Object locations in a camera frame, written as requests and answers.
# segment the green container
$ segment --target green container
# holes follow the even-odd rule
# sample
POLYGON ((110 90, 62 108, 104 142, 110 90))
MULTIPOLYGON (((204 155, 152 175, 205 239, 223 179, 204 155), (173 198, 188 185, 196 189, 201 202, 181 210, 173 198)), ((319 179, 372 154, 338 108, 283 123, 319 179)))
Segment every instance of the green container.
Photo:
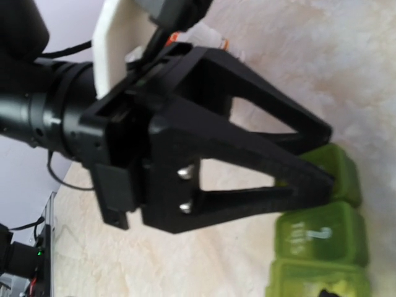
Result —
POLYGON ((272 288, 270 286, 268 286, 267 288, 265 288, 265 295, 264 297, 272 297, 272 288))
POLYGON ((322 290, 342 297, 369 297, 370 286, 361 267, 293 259, 271 267, 270 297, 318 297, 322 290))
POLYGON ((327 144, 300 156, 335 178, 332 202, 345 201, 353 207, 359 207, 362 202, 360 181, 355 163, 345 151, 336 144, 327 144))
POLYGON ((364 267, 369 256, 363 217, 346 202, 288 212, 276 223, 275 253, 364 267))

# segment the orange label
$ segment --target orange label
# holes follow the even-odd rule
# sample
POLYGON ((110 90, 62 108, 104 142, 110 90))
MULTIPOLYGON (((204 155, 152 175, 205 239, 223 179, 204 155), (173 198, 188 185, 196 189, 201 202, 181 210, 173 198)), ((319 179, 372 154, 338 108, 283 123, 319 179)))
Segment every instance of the orange label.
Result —
POLYGON ((172 34, 168 41, 166 42, 165 46, 171 45, 172 43, 176 42, 179 38, 180 32, 175 32, 174 34, 172 34))
POLYGON ((230 41, 228 39, 224 39, 223 50, 228 51, 229 47, 230 47, 230 41))

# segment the screw head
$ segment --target screw head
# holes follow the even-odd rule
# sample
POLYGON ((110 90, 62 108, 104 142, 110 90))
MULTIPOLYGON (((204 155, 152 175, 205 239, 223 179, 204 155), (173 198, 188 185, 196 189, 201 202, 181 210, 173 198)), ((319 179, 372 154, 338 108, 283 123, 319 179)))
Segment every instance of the screw head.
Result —
POLYGON ((187 181, 192 178, 193 172, 194 172, 194 165, 189 165, 185 168, 181 168, 180 170, 178 170, 178 175, 181 179, 187 181))
POLYGON ((192 203, 188 202, 188 203, 181 204, 179 206, 179 208, 182 213, 189 214, 189 213, 191 213, 192 203))

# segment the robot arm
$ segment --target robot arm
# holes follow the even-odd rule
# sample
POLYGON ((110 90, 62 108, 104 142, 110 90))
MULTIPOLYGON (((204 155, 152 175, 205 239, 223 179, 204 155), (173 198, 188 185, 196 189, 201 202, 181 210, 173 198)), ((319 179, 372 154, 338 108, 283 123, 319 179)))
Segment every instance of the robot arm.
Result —
POLYGON ((328 124, 224 51, 182 43, 163 49, 171 32, 198 22, 210 3, 106 0, 92 65, 38 58, 49 34, 33 0, 0 1, 0 133, 81 162, 103 221, 117 228, 128 229, 126 213, 138 208, 146 225, 180 233, 328 203, 333 178, 298 158, 330 140, 328 124), (127 70, 125 55, 145 43, 143 58, 127 70), (235 126, 228 120, 233 97, 296 132, 235 126), (200 162, 208 158, 286 186, 203 191, 200 162))

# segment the metal screw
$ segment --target metal screw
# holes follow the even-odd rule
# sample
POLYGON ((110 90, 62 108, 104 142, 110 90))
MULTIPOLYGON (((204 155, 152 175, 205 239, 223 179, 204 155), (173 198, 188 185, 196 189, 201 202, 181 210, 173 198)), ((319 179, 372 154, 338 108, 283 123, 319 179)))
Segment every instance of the metal screw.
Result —
POLYGON ((192 203, 188 202, 188 203, 181 204, 179 206, 179 208, 182 213, 189 214, 189 213, 191 213, 192 203))
POLYGON ((178 175, 180 176, 181 179, 184 179, 187 181, 192 178, 193 171, 194 171, 194 165, 189 165, 188 167, 181 168, 178 171, 178 175))
POLYGON ((142 160, 142 166, 144 169, 148 170, 151 168, 151 162, 148 159, 143 159, 142 160))

